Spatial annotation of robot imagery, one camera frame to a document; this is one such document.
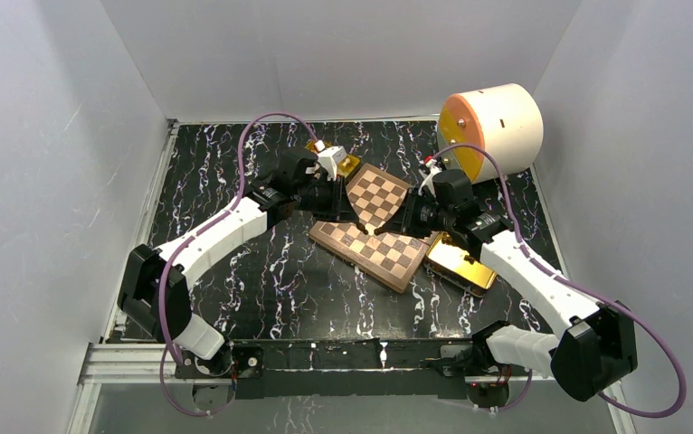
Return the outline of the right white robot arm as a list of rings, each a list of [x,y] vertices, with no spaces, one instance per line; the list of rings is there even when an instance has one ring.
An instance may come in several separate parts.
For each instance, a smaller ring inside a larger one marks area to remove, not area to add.
[[[572,398],[587,401],[638,367],[634,325],[620,309],[561,283],[561,273],[532,250],[522,251],[514,226],[482,211],[460,169],[429,175],[409,189],[375,234],[424,238],[446,232],[454,246],[507,281],[548,323],[547,333],[497,323],[473,337],[474,366],[497,373],[506,364],[552,376]]]

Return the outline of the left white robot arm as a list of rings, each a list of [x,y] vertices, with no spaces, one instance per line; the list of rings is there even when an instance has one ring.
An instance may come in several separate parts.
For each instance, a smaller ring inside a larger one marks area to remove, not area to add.
[[[365,232],[346,189],[358,164],[341,146],[284,151],[276,167],[245,184],[239,199],[210,220],[159,246],[134,248],[119,308],[168,351],[190,353],[202,373],[226,375],[233,365],[231,340],[193,311],[190,289],[224,257],[295,211]]]

